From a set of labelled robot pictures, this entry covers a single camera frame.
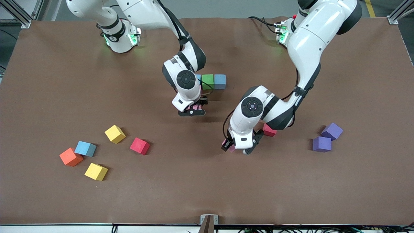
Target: yellow floor line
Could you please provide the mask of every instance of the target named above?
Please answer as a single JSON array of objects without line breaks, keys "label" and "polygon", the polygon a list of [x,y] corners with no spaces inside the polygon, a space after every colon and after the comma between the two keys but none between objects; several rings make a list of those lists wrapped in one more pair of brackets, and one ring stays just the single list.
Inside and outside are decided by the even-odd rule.
[{"label": "yellow floor line", "polygon": [[371,5],[371,0],[365,0],[365,4],[366,4],[366,8],[368,8],[369,17],[375,18],[374,9],[372,8],[372,5]]}]

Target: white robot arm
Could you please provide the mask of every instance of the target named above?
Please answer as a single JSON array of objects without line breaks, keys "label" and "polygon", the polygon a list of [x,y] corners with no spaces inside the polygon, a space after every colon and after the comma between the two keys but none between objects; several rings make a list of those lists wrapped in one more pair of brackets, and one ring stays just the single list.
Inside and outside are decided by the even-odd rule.
[{"label": "white robot arm", "polygon": [[119,19],[113,9],[103,7],[106,2],[108,0],[66,0],[74,15],[97,22],[107,44],[117,53],[127,52],[136,45],[136,36],[141,29],[170,29],[180,44],[180,51],[162,67],[163,75],[177,92],[172,103],[179,115],[204,115],[204,110],[192,106],[207,104],[207,98],[201,97],[200,81],[194,74],[204,67],[206,56],[174,14],[160,0],[117,0],[127,17]]},{"label": "white robot arm", "polygon": [[250,88],[242,97],[230,119],[226,142],[250,154],[263,136],[253,127],[263,120],[275,130],[282,130],[294,122],[295,112],[313,87],[320,71],[320,57],[335,34],[349,31],[361,18],[357,0],[298,0],[299,14],[276,25],[278,41],[287,47],[296,66],[297,84],[285,102],[263,86]]}]

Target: gray floor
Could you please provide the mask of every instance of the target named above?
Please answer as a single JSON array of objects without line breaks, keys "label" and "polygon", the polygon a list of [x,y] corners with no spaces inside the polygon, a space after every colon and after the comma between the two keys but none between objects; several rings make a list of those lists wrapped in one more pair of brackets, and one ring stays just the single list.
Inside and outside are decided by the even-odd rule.
[{"label": "gray floor", "polygon": [[[371,0],[377,17],[389,15],[402,0]],[[292,16],[297,13],[295,0],[163,0],[164,5],[180,18],[247,18],[249,16],[273,18],[277,16]],[[364,1],[360,1],[363,17],[369,17]],[[109,1],[106,6],[116,5],[116,0]],[[74,16],[66,6],[65,0],[49,0],[46,13],[42,20],[86,20]],[[113,7],[120,17],[124,14],[119,7]],[[408,47],[414,56],[414,14],[400,20],[398,26]],[[19,27],[0,27],[15,37],[20,32]],[[0,32],[0,65],[7,67],[16,40],[4,32]]]}]

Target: circular joint cap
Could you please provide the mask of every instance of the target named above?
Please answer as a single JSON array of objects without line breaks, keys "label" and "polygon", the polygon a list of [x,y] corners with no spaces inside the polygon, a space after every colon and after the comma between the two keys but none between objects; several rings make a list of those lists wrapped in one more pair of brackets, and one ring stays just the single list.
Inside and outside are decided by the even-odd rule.
[{"label": "circular joint cap", "polygon": [[184,89],[191,89],[195,85],[195,75],[189,70],[182,70],[177,75],[177,84]]},{"label": "circular joint cap", "polygon": [[246,117],[257,117],[263,113],[263,103],[256,97],[247,97],[241,103],[241,112]]}]

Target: green block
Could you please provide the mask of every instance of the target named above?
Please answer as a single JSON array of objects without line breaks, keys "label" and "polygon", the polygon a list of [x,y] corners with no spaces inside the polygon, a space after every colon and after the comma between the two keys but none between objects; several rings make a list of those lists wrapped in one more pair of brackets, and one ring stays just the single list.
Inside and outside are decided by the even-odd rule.
[{"label": "green block", "polygon": [[203,81],[202,89],[203,90],[211,90],[214,89],[214,75],[201,75],[201,81]]}]

